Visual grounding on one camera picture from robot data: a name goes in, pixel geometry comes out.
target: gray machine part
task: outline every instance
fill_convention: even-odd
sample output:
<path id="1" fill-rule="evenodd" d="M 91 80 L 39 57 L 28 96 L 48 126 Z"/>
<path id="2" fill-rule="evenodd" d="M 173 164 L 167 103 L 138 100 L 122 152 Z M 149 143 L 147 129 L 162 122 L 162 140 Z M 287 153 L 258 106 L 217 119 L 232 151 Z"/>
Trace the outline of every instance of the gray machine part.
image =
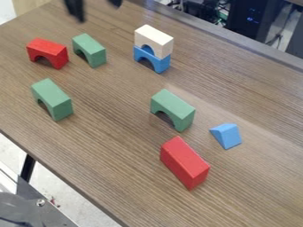
<path id="1" fill-rule="evenodd" d="M 303 59 L 303 14 L 293 32 L 286 52 Z"/>
<path id="2" fill-rule="evenodd" d="M 1 227 L 78 227 L 1 162 L 0 177 Z M 16 192 L 5 188 L 6 184 L 15 185 Z"/>

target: red rectangular block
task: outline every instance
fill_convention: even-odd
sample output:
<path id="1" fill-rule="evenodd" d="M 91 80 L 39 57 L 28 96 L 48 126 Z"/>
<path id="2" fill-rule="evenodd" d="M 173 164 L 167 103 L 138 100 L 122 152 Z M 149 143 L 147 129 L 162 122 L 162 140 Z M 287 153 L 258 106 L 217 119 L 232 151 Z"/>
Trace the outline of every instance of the red rectangular block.
<path id="1" fill-rule="evenodd" d="M 180 137 L 161 146 L 160 159 L 179 178 L 188 190 L 201 184 L 210 166 Z"/>
<path id="2" fill-rule="evenodd" d="M 68 62 L 66 46 L 42 38 L 36 38 L 27 45 L 28 56 L 31 61 L 45 57 L 54 68 L 60 69 Z"/>

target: red arch block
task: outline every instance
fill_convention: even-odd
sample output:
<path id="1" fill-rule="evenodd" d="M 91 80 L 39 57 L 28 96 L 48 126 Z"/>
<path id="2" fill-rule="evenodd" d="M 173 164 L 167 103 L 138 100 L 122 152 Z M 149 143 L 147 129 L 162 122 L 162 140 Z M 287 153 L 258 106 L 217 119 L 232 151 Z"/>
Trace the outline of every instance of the red arch block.
<path id="1" fill-rule="evenodd" d="M 161 146 L 160 159 L 188 190 L 204 182 L 210 169 L 208 163 L 180 137 Z"/>
<path id="2" fill-rule="evenodd" d="M 66 46 L 42 38 L 36 38 L 27 45 L 28 56 L 31 61 L 45 57 L 54 68 L 60 69 L 68 61 Z"/>

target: white block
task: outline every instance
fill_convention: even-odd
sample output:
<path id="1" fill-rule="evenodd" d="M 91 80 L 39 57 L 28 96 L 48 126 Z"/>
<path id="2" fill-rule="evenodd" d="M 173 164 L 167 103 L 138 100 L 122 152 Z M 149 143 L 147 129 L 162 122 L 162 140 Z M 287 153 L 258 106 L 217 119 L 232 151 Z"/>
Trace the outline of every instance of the white block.
<path id="1" fill-rule="evenodd" d="M 148 45 L 154 55 L 163 59 L 173 52 L 174 38 L 149 25 L 144 25 L 135 31 L 135 46 L 142 48 Z"/>

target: stacked blocks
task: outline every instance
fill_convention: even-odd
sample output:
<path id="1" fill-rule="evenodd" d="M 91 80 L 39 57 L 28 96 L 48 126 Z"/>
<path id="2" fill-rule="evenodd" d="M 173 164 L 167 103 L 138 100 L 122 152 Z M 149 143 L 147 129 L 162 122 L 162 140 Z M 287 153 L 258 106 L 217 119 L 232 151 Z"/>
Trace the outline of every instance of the stacked blocks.
<path id="1" fill-rule="evenodd" d="M 51 79 L 37 82 L 31 87 L 35 101 L 43 102 L 54 121 L 60 121 L 73 113 L 72 100 Z"/>
<path id="2" fill-rule="evenodd" d="M 186 130 L 193 121 L 196 109 L 164 89 L 151 97 L 151 112 L 167 114 L 179 132 Z"/>
<path id="3" fill-rule="evenodd" d="M 170 67 L 173 46 L 172 36 L 144 25 L 135 31 L 134 60 L 150 60 L 156 73 L 160 74 Z"/>
<path id="4" fill-rule="evenodd" d="M 106 62 L 106 48 L 88 34 L 73 38 L 75 54 L 83 53 L 91 67 L 99 67 Z"/>
<path id="5" fill-rule="evenodd" d="M 54 68 L 60 69 L 68 62 L 66 46 L 36 38 L 27 45 L 27 53 L 31 61 L 45 57 Z"/>
<path id="6" fill-rule="evenodd" d="M 224 123 L 210 129 L 210 132 L 225 150 L 242 143 L 239 129 L 234 123 Z"/>
<path id="7" fill-rule="evenodd" d="M 174 137 L 161 146 L 160 159 L 188 190 L 204 182 L 210 169 L 180 137 Z"/>

